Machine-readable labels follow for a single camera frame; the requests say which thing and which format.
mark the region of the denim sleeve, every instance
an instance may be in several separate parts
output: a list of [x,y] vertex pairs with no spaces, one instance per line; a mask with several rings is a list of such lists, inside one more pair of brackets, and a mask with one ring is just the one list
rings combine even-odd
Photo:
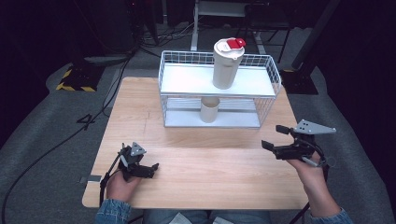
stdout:
[[126,224],[132,207],[128,203],[106,199],[95,217],[95,224]]
[[352,220],[347,214],[344,208],[341,208],[341,212],[332,217],[312,217],[313,224],[352,224]]

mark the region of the person's lap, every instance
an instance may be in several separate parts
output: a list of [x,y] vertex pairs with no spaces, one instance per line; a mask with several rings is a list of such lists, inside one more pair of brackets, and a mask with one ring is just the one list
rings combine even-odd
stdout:
[[213,223],[216,217],[221,217],[234,224],[271,224],[268,211],[263,210],[213,210],[208,213],[204,210],[172,210],[148,209],[144,211],[143,223],[169,224],[180,213],[193,224]]

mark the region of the red flip cap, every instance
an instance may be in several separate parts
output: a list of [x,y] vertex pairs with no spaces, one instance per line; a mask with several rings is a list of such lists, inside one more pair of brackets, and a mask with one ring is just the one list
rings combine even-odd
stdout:
[[245,40],[242,38],[236,38],[236,39],[228,39],[227,44],[228,46],[230,46],[231,49],[241,49],[247,43],[245,43]]

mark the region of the chair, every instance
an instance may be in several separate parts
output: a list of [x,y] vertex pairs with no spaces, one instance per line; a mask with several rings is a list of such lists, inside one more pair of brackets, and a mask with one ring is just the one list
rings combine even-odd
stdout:
[[[245,6],[244,18],[244,39],[247,40],[248,32],[255,35],[260,35],[261,32],[273,32],[269,39],[265,42],[265,46],[282,46],[282,49],[277,60],[280,63],[283,51],[285,49],[291,26],[289,18],[280,4],[273,3],[271,0],[267,1],[251,1]],[[285,39],[282,44],[269,43],[278,31],[286,31]]]

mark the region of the wire rack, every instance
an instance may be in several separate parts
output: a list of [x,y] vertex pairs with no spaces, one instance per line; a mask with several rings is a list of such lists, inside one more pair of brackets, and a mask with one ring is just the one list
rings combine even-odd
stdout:
[[[211,83],[213,66],[212,52],[163,51],[159,89],[164,126],[260,128],[281,88],[273,58],[245,54],[237,73],[240,82],[235,78],[235,87],[226,91]],[[246,86],[238,88],[241,82]],[[208,95],[220,98],[219,119],[213,123],[199,118],[201,97]]]

